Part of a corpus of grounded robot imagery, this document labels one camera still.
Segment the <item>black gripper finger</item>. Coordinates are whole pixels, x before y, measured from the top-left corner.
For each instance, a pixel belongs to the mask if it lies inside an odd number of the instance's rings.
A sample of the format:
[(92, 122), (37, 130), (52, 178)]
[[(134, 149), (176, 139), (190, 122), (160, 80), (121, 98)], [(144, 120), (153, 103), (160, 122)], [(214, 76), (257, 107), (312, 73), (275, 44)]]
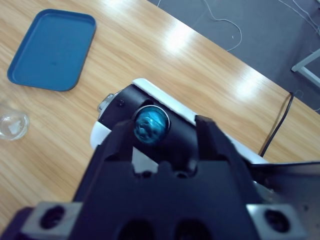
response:
[(199, 163), (250, 164), (211, 118), (196, 115), (194, 120)]
[(131, 162), (133, 158), (133, 121), (125, 120), (109, 129), (96, 121), (92, 129), (94, 162)]

